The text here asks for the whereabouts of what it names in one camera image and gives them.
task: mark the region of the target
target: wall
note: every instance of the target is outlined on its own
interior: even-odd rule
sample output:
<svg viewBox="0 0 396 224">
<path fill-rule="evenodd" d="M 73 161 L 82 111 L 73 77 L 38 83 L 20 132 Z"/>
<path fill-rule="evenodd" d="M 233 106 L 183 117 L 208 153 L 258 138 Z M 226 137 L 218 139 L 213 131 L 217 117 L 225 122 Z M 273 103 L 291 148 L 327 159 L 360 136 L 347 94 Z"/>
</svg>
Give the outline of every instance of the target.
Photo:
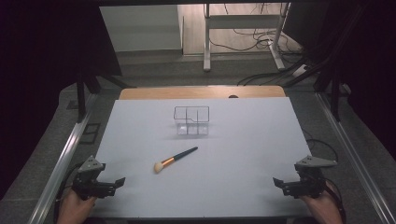
<svg viewBox="0 0 396 224">
<path fill-rule="evenodd" d="M 116 52 L 181 49 L 177 6 L 100 9 Z"/>
</svg>

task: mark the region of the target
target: makeup brush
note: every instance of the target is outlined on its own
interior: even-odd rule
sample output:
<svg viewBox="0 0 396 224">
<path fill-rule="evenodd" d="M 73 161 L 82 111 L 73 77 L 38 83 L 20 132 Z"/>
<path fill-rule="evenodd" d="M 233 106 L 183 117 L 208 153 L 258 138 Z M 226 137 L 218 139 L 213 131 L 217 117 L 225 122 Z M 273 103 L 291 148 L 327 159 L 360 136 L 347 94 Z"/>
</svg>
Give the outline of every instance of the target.
<svg viewBox="0 0 396 224">
<path fill-rule="evenodd" d="M 181 152 L 181 153 L 177 154 L 177 155 L 174 156 L 174 157 L 171 157 L 171 158 L 166 159 L 166 160 L 164 160 L 164 161 L 159 161 L 159 162 L 155 163 L 155 165 L 154 165 L 154 171 L 155 171 L 155 173 L 158 174 L 163 168 L 165 168 L 166 166 L 172 164 L 174 161 L 178 161 L 178 160 L 180 160 L 181 158 L 183 158 L 184 156 L 186 156 L 186 155 L 192 153 L 192 152 L 195 151 L 197 148 L 198 148 L 198 147 L 193 147 L 193 148 L 191 148 L 191 149 L 189 149 L 189 150 L 186 150 L 186 151 L 184 151 L 184 152 Z"/>
</svg>

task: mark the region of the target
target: clear plastic organizer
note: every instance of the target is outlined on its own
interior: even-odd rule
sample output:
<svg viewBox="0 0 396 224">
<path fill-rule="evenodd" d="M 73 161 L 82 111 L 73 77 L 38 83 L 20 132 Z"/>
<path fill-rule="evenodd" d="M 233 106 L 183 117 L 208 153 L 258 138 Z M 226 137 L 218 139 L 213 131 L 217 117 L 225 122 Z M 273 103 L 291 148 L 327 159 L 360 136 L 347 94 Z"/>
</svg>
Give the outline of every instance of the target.
<svg viewBox="0 0 396 224">
<path fill-rule="evenodd" d="M 209 106 L 176 106 L 177 134 L 209 134 Z"/>
</svg>

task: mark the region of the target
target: brush handle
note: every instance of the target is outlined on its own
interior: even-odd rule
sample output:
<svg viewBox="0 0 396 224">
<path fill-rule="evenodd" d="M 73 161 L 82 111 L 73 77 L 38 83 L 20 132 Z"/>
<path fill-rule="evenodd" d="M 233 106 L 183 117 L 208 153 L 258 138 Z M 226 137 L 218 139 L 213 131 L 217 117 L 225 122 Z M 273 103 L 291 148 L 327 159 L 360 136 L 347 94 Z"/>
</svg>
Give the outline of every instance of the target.
<svg viewBox="0 0 396 224">
<path fill-rule="evenodd" d="M 189 149 L 189 150 L 186 150 L 186 151 L 184 151 L 184 152 L 181 152 L 181 153 L 177 154 L 177 155 L 174 156 L 173 158 L 175 159 L 175 161 L 180 160 L 181 158 L 183 158 L 184 156 L 186 156 L 186 155 L 192 153 L 192 152 L 195 151 L 196 149 L 198 149 L 198 147 L 193 147 L 193 148 L 191 148 L 191 149 Z"/>
</svg>

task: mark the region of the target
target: brush ferrule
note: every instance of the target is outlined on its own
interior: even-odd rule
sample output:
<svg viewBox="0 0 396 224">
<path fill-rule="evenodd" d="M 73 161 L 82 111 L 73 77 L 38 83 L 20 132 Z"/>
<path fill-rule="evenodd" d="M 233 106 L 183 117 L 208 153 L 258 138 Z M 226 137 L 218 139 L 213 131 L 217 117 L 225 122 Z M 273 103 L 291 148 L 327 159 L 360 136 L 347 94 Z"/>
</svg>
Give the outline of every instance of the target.
<svg viewBox="0 0 396 224">
<path fill-rule="evenodd" d="M 175 161 L 175 159 L 173 157 L 171 157 L 167 160 L 162 161 L 161 163 L 163 164 L 163 167 L 166 167 L 166 166 L 172 164 L 174 161 Z"/>
</svg>

